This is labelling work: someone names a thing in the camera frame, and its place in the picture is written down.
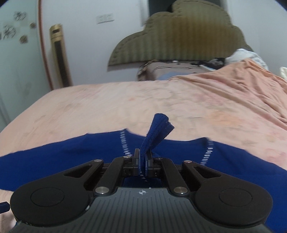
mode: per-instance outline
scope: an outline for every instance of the upholstered headboard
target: upholstered headboard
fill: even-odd
[[[115,47],[109,65],[157,60],[228,57],[236,49],[252,51],[223,8],[202,0],[177,0],[173,12],[153,14],[143,31]]]

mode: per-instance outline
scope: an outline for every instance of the blue fabric strap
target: blue fabric strap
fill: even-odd
[[[166,115],[162,113],[154,115],[150,130],[140,149],[140,169],[143,175],[146,170],[146,152],[154,149],[173,129],[174,126],[168,121]]]

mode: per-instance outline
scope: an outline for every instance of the pink bedsheet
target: pink bedsheet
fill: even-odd
[[[85,133],[128,128],[145,135],[161,112],[175,126],[168,139],[210,137],[287,169],[286,87],[283,79],[246,60],[168,81],[54,90],[0,133],[0,156]],[[11,195],[0,190],[0,202]],[[11,212],[1,214],[0,233],[14,223]]]

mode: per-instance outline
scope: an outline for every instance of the gold tower fan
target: gold tower fan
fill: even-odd
[[[61,87],[72,86],[73,84],[69,71],[63,28],[61,24],[53,25],[50,28],[50,38],[60,86]]]

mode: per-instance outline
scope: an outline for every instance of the white wall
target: white wall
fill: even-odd
[[[287,67],[287,11],[275,0],[226,0],[226,10],[247,43],[279,75]]]
[[[49,28],[63,25],[74,85],[135,81],[139,64],[111,67],[108,60],[126,36],[143,30],[139,0],[43,0],[43,30],[50,73],[56,77]],[[97,15],[113,13],[114,21],[97,24]]]

